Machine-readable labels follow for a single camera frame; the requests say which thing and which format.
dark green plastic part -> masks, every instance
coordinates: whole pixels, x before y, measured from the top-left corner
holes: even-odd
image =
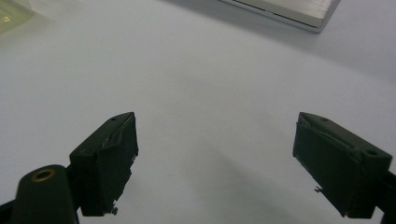
[[[293,156],[342,216],[370,218],[392,157],[329,119],[300,113]]]
[[[64,167],[45,166],[21,179],[11,223],[78,223]]]
[[[77,198],[84,216],[117,213],[121,196],[138,154],[134,113],[106,121],[71,154],[71,176],[80,185]]]

silver metal box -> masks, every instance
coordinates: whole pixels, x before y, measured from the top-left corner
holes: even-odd
[[[285,23],[320,33],[340,0],[220,0]]]

white table surface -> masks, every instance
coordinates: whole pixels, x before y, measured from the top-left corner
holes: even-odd
[[[119,213],[80,223],[379,223],[342,218],[291,151],[305,111],[396,156],[394,1],[344,0],[320,35],[217,0],[31,3],[0,35],[0,203],[134,111]]]

white surface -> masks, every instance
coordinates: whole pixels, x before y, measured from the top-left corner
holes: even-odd
[[[379,223],[341,218],[291,156],[300,111],[396,156],[396,5],[357,3],[313,35],[215,0],[32,0],[0,35],[0,202],[134,111],[119,214],[81,223]]]

light green object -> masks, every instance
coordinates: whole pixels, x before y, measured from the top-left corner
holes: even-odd
[[[0,34],[29,20],[32,14],[28,0],[0,0]]]

